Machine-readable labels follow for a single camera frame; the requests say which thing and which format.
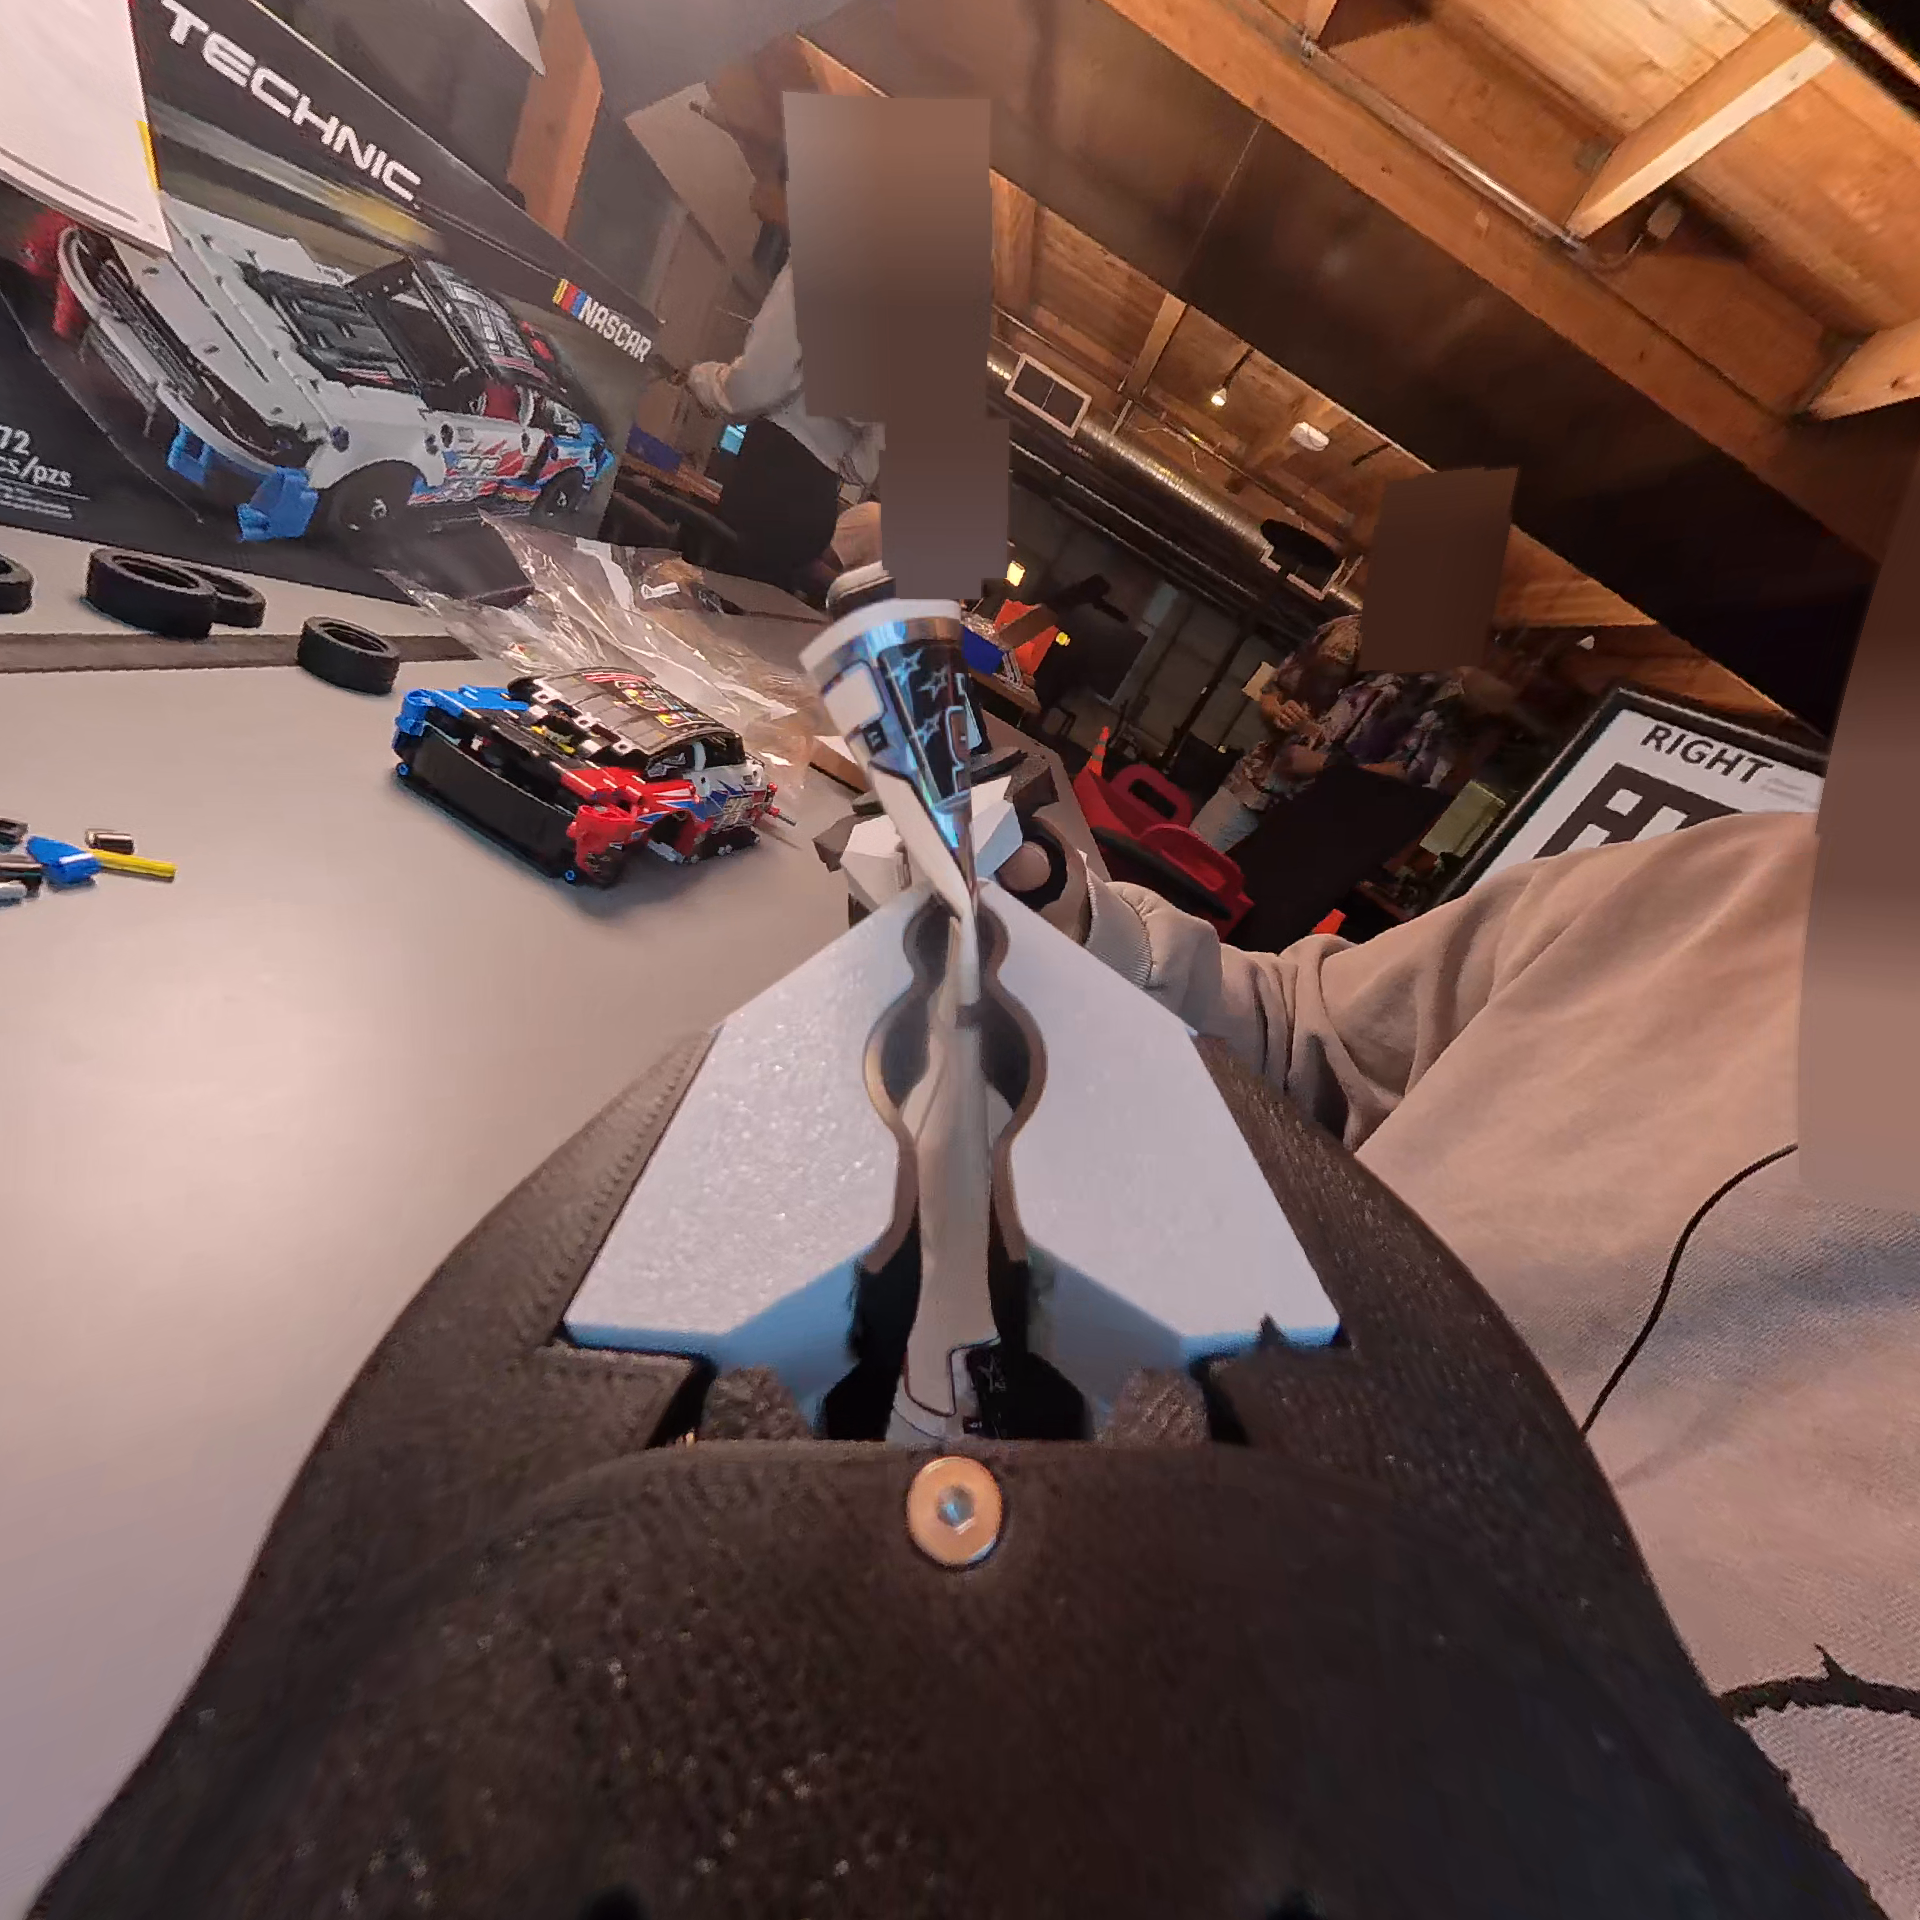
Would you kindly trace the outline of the person's right forearm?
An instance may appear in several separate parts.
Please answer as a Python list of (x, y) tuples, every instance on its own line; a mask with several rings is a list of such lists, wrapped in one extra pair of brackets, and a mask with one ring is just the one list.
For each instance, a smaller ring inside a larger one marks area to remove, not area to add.
[(1407, 1101), (1550, 1132), (1557, 1097), (1784, 1084), (1814, 851), (1810, 814), (1730, 814), (1525, 861), (1368, 943), (1281, 951), (1088, 875), (1079, 940), (1346, 1145)]

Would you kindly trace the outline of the person's beige hoodie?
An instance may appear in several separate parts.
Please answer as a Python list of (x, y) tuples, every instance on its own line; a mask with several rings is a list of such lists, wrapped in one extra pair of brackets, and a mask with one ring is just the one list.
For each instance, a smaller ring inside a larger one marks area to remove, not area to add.
[[(1437, 1118), (1360, 1157), (1473, 1272), (1576, 1420), (1694, 1207), (1795, 1140), (1779, 1088)], [(1888, 1915), (1915, 1915), (1915, 1217), (1814, 1195), (1792, 1153), (1722, 1200), (1591, 1449), (1712, 1692)]]

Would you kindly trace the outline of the red black lego car model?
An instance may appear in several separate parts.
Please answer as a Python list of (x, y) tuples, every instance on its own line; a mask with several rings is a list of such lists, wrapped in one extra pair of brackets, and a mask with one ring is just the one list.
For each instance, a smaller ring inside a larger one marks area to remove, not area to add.
[(549, 878), (617, 884), (649, 851), (687, 867), (759, 843), (777, 785), (743, 733), (633, 671), (414, 688), (395, 775)]

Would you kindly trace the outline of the white wall vent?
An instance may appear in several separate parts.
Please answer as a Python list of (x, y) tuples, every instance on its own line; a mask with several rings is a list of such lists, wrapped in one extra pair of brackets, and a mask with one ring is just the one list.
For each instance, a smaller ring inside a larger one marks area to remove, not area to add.
[(1000, 389), (1019, 413), (1043, 423), (1066, 441), (1079, 437), (1091, 409), (1090, 393), (1077, 389), (1069, 379), (1026, 351), (1011, 359)]

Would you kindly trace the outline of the red plastic chair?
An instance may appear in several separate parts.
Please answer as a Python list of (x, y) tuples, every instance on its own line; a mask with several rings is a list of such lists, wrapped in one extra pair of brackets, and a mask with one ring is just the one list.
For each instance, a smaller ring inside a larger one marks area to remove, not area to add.
[(1190, 798), (1153, 765), (1128, 761), (1106, 773), (1113, 728), (1101, 726), (1088, 763), (1072, 776), (1072, 793), (1094, 833), (1143, 841), (1159, 827), (1186, 832), (1193, 822)]
[(1136, 845), (1163, 897), (1206, 921), (1221, 937), (1233, 935), (1251, 901), (1229, 855), (1175, 822), (1141, 829)]

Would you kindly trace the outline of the black framed white sign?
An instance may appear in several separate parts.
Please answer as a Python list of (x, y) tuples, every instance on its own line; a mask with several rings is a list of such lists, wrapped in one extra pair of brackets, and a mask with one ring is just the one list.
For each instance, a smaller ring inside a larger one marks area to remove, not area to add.
[(1518, 863), (1633, 845), (1735, 814), (1811, 814), (1829, 751), (1699, 704), (1614, 688), (1443, 889)]

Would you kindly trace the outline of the clear plastic bag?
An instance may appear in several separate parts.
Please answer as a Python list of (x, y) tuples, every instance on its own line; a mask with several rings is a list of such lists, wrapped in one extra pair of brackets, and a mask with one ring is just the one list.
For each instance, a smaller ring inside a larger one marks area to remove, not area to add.
[(799, 670), (823, 617), (766, 582), (525, 518), (383, 544), (377, 572), (462, 644), (521, 673), (630, 670), (781, 763), (801, 763), (826, 732)]

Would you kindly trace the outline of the shiny sticker sheet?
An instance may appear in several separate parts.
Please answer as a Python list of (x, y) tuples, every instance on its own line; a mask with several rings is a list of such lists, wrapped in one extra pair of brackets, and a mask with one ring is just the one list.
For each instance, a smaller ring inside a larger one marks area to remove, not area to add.
[(999, 1340), (991, 1297), (993, 1113), (970, 833), (969, 709), (954, 607), (896, 597), (843, 612), (801, 656), (937, 907), (937, 975), (906, 1019), (925, 1065), (898, 1113), (909, 1142), (919, 1297), (888, 1439), (950, 1451), (981, 1428), (970, 1359)]

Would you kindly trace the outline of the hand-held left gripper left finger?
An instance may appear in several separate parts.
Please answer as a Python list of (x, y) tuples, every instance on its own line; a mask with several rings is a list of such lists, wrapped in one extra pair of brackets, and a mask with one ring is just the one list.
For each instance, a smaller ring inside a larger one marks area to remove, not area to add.
[(767, 1368), (962, 1430), (962, 929), (929, 886), (721, 1022), (562, 1316), (584, 1349)]

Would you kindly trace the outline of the silver ventilation duct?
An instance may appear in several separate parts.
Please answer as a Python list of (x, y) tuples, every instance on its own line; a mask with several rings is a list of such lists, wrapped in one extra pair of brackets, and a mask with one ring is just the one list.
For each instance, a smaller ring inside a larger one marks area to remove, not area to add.
[(1241, 508), (1190, 471), (1166, 463), (1101, 424), (1081, 423), (1079, 431), (1065, 433), (1017, 405), (1000, 413), (1011, 429), (1022, 477), (1043, 481), (1077, 502), (1111, 510), (1159, 536), (1193, 544), (1246, 568), (1327, 577), (1347, 565), (1329, 535)]

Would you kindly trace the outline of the black lego set box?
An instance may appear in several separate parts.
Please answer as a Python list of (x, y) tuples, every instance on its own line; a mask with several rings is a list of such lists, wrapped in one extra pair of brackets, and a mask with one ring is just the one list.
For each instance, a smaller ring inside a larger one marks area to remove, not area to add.
[(654, 315), (269, 6), (130, 14), (171, 249), (5, 181), (5, 533), (382, 599), (459, 523), (605, 540)]

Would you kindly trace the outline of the black table divider strip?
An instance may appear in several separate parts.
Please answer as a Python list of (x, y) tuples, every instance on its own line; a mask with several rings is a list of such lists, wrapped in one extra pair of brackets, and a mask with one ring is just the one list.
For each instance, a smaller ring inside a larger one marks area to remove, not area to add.
[(2, 632), (2, 673), (291, 667), (298, 632), (216, 631), (175, 639), (144, 631)]

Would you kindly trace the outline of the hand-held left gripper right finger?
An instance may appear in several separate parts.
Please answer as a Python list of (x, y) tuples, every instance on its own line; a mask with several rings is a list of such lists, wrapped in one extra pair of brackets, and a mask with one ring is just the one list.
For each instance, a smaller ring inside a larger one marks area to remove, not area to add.
[(1338, 1315), (1190, 1029), (1014, 901), (978, 901), (976, 1428), (1081, 1435), (1143, 1371)]

